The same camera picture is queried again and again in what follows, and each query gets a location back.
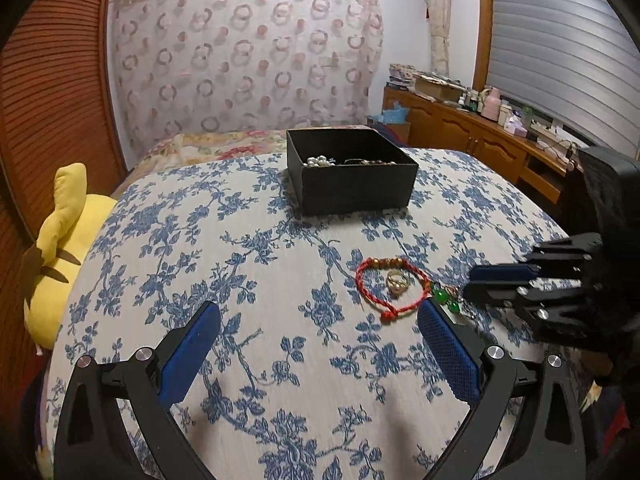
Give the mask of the pink bottle on sideboard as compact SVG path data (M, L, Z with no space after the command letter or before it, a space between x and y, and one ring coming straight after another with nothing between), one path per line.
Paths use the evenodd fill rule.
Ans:
M483 109L480 114L492 122L498 122L502 104L499 89L496 87L487 88L482 92L482 95Z

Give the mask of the wooden sideboard cabinet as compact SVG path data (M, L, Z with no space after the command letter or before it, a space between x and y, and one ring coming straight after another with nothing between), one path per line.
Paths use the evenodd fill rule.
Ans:
M505 132L494 122L441 102L392 87L383 106L408 108L407 144L471 155L501 177L552 206L586 195L582 170L570 168L536 143Z

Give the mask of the cream tied window curtain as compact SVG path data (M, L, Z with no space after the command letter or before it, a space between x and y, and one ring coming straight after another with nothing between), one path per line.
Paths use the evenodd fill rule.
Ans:
M430 14L432 70L449 76L450 0L427 0Z

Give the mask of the grey window blind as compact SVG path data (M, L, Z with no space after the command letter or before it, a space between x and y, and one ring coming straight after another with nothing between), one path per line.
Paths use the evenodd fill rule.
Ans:
M487 82L593 143L639 151L639 50L606 0L492 0Z

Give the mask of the floral bed quilt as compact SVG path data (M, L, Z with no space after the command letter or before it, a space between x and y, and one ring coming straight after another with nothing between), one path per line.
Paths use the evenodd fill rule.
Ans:
M285 151L285 130L178 133L151 148L137 164L136 170L155 172L202 162Z

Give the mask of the cardboard box on sideboard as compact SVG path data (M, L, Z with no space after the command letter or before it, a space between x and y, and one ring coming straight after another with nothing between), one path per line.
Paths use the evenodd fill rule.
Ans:
M429 96L437 101L449 102L458 102L460 96L465 94L465 88L460 84L426 75L416 75L416 78L414 78L414 91L421 96Z

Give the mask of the circle patterned lace curtain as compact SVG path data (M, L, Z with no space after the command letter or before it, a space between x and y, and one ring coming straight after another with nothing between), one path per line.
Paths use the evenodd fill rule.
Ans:
M181 133L356 125L383 45L378 0L113 0L130 148Z

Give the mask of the black jewelry box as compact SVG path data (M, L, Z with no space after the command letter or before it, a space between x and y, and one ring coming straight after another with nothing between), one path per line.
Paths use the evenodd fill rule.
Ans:
M307 217L405 208L419 169L371 128L288 130L286 166Z

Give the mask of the blue tissue box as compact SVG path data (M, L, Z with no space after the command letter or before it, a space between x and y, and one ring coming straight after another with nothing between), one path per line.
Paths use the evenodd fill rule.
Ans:
M401 125L407 121L410 112L409 107L402 106L399 102L393 102L391 108L382 110L381 122L385 125Z

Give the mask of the yellow Pikachu plush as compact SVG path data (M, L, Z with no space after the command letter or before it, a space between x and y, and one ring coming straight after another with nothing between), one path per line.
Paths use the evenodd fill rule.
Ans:
M24 253L20 270L24 324L38 353L53 348L82 263L116 204L88 192L81 162L56 170L53 199L54 209Z

